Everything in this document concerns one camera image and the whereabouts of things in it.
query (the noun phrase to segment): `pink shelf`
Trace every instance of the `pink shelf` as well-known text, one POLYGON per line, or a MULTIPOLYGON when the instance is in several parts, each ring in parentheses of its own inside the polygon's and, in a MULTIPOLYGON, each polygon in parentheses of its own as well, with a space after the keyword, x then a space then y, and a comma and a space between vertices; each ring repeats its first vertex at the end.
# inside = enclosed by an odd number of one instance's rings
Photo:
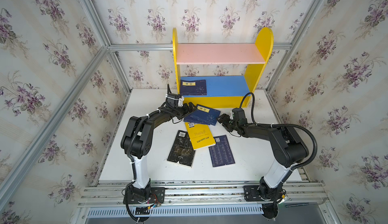
POLYGON ((179 44, 177 64, 264 64, 253 43, 179 44))

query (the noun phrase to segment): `robotic arm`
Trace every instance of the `robotic arm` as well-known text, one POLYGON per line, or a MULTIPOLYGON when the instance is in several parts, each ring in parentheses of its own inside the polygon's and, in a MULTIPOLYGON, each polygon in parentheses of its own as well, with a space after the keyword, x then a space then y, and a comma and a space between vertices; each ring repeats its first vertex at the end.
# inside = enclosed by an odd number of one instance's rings
MULTIPOLYGON (((121 148, 124 149, 131 160, 130 163, 133 170, 133 180, 125 188, 124 203, 127 206, 128 213, 135 221, 139 220, 133 217, 129 211, 128 196, 130 194, 131 199, 133 198, 133 200, 139 203, 146 202, 150 198, 151 184, 148 176, 146 155, 151 148, 154 129, 173 117, 181 120, 196 110, 192 103, 183 104, 184 97, 172 94, 168 85, 167 87, 166 101, 162 106, 144 117, 131 117, 121 140, 121 148)), ((300 125, 256 124, 253 118, 254 104, 255 96, 253 93, 248 93, 241 101, 240 107, 232 110, 232 117, 223 114, 218 118, 218 122, 228 132, 236 130, 242 137, 259 138, 270 142, 275 156, 271 168, 260 179, 259 186, 245 186, 246 201, 258 201, 257 198, 259 198, 274 202, 273 205, 263 205, 264 216, 270 219, 277 216, 276 204, 284 198, 283 194, 285 193, 282 192, 283 183, 293 170, 313 161, 317 153, 317 142, 314 136, 300 125), (241 108, 242 103, 249 94, 253 98, 251 111, 253 123, 248 123, 245 118, 245 112, 241 108), (308 149, 294 127, 305 131, 313 141, 313 153, 303 163, 301 161, 308 156, 308 149)), ((143 219, 140 218, 140 221, 145 221, 146 219, 147 217, 143 217, 143 219)))

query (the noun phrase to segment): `blue shelf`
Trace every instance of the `blue shelf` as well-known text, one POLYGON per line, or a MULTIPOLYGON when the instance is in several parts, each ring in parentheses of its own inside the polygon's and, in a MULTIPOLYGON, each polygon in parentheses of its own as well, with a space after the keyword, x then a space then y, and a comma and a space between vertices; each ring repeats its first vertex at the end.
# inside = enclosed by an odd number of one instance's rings
POLYGON ((181 77, 181 81, 206 80, 207 95, 184 95, 191 97, 235 97, 245 96, 248 92, 244 76, 203 76, 203 77, 181 77))

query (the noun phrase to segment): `yellow book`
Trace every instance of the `yellow book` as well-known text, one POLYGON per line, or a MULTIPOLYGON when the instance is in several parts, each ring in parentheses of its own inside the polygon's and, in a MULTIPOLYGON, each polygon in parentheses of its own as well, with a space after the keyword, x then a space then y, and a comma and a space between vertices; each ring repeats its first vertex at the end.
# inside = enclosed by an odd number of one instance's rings
POLYGON ((208 125, 185 122, 193 149, 216 145, 208 125))

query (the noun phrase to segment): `white tabletop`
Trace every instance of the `white tabletop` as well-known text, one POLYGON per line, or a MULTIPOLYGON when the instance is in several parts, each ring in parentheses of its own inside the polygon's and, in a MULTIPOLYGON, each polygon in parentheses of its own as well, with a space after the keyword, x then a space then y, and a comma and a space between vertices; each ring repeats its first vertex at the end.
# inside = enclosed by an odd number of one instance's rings
MULTIPOLYGON (((120 147, 120 142, 129 118, 141 117, 157 109, 165 100, 165 89, 134 89, 113 140, 108 158, 102 170, 100 183, 119 183, 132 180, 130 160, 120 147)), ((269 102, 262 90, 255 91, 254 117, 256 122, 277 123, 269 102)), ((219 109, 221 114, 230 114, 231 108, 219 109)), ((251 121, 251 109, 245 108, 246 118, 251 121)), ((208 148, 197 149, 192 167, 185 167, 167 161, 178 130, 186 131, 182 122, 166 122, 154 129, 151 150, 147 154, 148 174, 152 181, 259 181, 274 161, 269 141, 235 137, 221 124, 209 126, 213 136, 227 135, 235 164, 213 167, 208 148)), ((298 171, 294 171, 288 181, 301 181, 298 171)))

